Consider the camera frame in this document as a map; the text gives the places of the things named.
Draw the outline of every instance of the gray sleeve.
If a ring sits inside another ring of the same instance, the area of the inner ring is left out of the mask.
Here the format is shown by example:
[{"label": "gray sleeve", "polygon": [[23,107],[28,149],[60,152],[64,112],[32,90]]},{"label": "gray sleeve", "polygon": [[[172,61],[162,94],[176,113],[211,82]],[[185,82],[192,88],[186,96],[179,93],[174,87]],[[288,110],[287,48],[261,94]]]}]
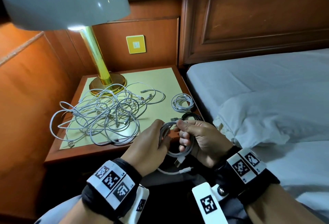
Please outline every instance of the gray sleeve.
[{"label": "gray sleeve", "polygon": [[80,199],[81,195],[78,195],[57,205],[41,216],[35,224],[58,224]]}]

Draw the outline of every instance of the table lamp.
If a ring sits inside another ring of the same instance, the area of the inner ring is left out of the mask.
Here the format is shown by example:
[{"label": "table lamp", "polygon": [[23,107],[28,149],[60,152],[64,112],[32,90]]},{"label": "table lamp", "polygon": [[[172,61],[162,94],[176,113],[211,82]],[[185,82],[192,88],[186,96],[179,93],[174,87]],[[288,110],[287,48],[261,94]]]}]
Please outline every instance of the table lamp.
[{"label": "table lamp", "polygon": [[[128,0],[3,0],[12,23],[34,31],[69,29],[79,31],[98,72],[89,85],[93,94],[111,84],[127,84],[124,76],[109,73],[92,25],[110,22],[130,14]],[[118,93],[122,86],[112,86]]]}]

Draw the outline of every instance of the left hand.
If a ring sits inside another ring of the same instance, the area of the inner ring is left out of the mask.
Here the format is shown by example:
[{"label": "left hand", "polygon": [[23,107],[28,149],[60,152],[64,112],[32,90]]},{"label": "left hand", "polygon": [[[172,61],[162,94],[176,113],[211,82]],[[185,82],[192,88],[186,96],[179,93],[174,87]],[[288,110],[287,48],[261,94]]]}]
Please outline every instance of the left hand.
[{"label": "left hand", "polygon": [[166,136],[159,145],[160,129],[164,122],[155,120],[150,127],[134,139],[128,150],[121,156],[123,160],[132,165],[141,176],[154,172],[165,159],[170,140]]}]

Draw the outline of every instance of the wristband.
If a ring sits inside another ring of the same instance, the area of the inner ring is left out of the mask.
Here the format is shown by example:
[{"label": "wristband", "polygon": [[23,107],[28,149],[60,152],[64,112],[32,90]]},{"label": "wristband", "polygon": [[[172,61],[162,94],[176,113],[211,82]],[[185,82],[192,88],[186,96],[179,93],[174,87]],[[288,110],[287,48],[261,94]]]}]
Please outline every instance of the wristband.
[{"label": "wristband", "polygon": [[280,183],[250,149],[237,151],[234,148],[228,152],[232,153],[235,154],[215,166],[216,183],[229,196],[238,198],[243,205],[256,201],[270,184]]},{"label": "wristband", "polygon": [[121,158],[107,161],[88,180],[82,201],[93,212],[116,221],[130,210],[142,176]]}]

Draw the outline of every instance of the right hand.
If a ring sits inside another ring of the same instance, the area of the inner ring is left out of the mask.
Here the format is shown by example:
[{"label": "right hand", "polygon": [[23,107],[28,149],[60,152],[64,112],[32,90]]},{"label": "right hand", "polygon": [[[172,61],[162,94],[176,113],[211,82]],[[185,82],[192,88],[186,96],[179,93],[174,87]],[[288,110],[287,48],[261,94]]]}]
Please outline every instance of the right hand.
[{"label": "right hand", "polygon": [[174,131],[179,131],[179,151],[183,152],[185,146],[191,145],[190,136],[195,136],[197,144],[191,155],[203,165],[212,168],[221,156],[233,147],[231,143],[215,126],[197,120],[178,120]]}]

